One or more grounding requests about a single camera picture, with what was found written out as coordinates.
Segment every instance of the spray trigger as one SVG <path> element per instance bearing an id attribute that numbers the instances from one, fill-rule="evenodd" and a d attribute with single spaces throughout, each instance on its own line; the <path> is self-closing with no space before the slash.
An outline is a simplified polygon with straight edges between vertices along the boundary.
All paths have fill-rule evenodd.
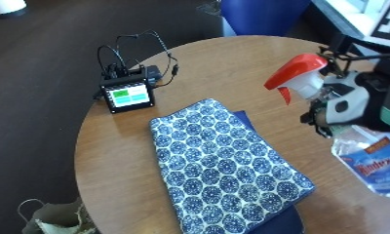
<path id="1" fill-rule="evenodd" d="M 289 88 L 288 87 L 280 87 L 277 89 L 279 89 L 279 92 L 281 93 L 281 95 L 284 96 L 284 99 L 287 101 L 287 104 L 289 105 L 291 104 L 291 100 L 292 100 Z"/>

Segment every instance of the paper bag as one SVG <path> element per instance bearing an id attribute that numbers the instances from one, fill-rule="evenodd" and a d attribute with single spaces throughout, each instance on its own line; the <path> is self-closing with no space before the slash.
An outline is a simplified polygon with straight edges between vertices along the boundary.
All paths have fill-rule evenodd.
<path id="1" fill-rule="evenodd" d="M 35 211 L 30 220 L 23 216 L 21 208 L 27 202 L 39 200 L 26 200 L 19 206 L 19 214 L 27 222 L 23 234 L 91 234 L 96 233 L 95 225 L 89 217 L 82 199 L 71 204 L 43 204 Z"/>

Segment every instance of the wire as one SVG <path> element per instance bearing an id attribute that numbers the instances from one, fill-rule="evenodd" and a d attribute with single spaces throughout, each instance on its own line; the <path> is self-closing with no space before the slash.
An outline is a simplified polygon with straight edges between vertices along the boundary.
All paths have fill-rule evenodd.
<path id="1" fill-rule="evenodd" d="M 175 77 L 178 76 L 178 74 L 179 74 L 179 70 L 180 70 L 180 65 L 179 65 L 179 64 L 175 64 L 175 65 L 174 65 L 174 69 L 172 69 L 172 77 L 171 77 L 171 80 L 168 81 L 167 84 L 163 84 L 163 85 L 158 85 L 158 86 L 155 86 L 154 89 L 158 89 L 158 88 L 160 88 L 160 87 L 164 87 L 164 86 L 170 85 L 171 82 L 174 81 L 174 78 L 175 78 Z"/>
<path id="2" fill-rule="evenodd" d="M 115 54 L 118 60 L 120 61 L 123 67 L 127 69 L 127 72 L 128 72 L 128 74 L 130 74 L 130 69 L 128 69 L 128 67 L 127 67 L 127 64 L 126 64 L 126 62 L 124 62 L 122 56 L 119 55 L 119 52 L 118 52 L 111 46 L 108 46 L 108 45 L 103 45 L 103 46 L 100 46 L 100 47 L 98 48 L 98 50 L 96 50 L 96 57 L 98 57 L 99 64 L 100 64 L 100 67 L 102 67 L 102 70 L 103 70 L 104 74 L 106 74 L 106 75 L 110 75 L 110 73 L 108 73 L 110 71 L 106 70 L 106 68 L 104 68 L 104 66 L 103 66 L 102 58 L 100 58 L 100 52 L 102 52 L 102 49 L 104 49 L 104 48 L 108 49 L 108 50 L 111 50 L 111 51 L 114 52 L 114 54 Z"/>
<path id="3" fill-rule="evenodd" d="M 144 32 L 140 33 L 140 34 L 134 34 L 134 35 L 119 35 L 118 38 L 116 38 L 116 49 L 118 49 L 118 53 L 119 53 L 119 55 L 120 55 L 120 43 L 119 43 L 119 42 L 120 42 L 120 39 L 122 39 L 122 38 L 139 39 L 143 35 L 151 35 L 151 36 L 154 36 L 154 37 L 158 38 L 158 41 L 159 41 L 159 43 L 160 43 L 160 46 L 162 46 L 164 52 L 166 52 L 167 55 L 168 55 L 168 66 L 167 66 L 167 69 L 164 70 L 164 73 L 162 74 L 160 79 L 166 77 L 166 75 L 167 75 L 167 73 L 168 73 L 168 71 L 170 71 L 172 60 L 176 62 L 175 66 L 174 66 L 174 69 L 176 69 L 176 71 L 172 70 L 172 73 L 176 73 L 176 74 L 172 74 L 172 78 L 171 78 L 171 80 L 168 81 L 167 84 L 164 84 L 164 85 L 159 85 L 159 86 L 155 86 L 154 89 L 156 89 L 156 88 L 159 88 L 159 87 L 163 87 L 163 86 L 167 86 L 167 85 L 171 84 L 171 82 L 174 81 L 175 76 L 178 75 L 179 67 L 180 67 L 180 65 L 179 65 L 179 60 L 172 56 L 172 53 L 170 52 L 168 47 L 167 47 L 164 41 L 162 40 L 162 38 L 160 38 L 158 32 L 150 29 L 150 30 L 144 31 Z"/>

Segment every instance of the folded towel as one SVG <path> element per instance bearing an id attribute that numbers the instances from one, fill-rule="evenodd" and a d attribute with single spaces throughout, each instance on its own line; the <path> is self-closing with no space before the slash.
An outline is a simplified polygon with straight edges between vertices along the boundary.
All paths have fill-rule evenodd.
<path id="1" fill-rule="evenodd" d="M 247 233 L 313 191 L 309 178 L 217 100 L 150 125 L 186 234 Z"/>

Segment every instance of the dark carpet floor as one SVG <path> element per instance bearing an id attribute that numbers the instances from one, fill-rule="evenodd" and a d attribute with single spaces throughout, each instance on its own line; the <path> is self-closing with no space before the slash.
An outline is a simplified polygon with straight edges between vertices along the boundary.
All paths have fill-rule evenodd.
<path id="1" fill-rule="evenodd" d="M 204 39 L 204 0 L 27 0 L 29 12 L 0 19 L 0 233 L 21 233 L 23 200 L 70 203 L 78 133 L 99 83 L 96 48 L 119 34 L 154 29 L 170 48 Z M 289 36 L 318 41 L 305 22 Z M 131 42 L 146 59 L 160 46 Z M 23 212 L 31 216 L 35 207 Z"/>

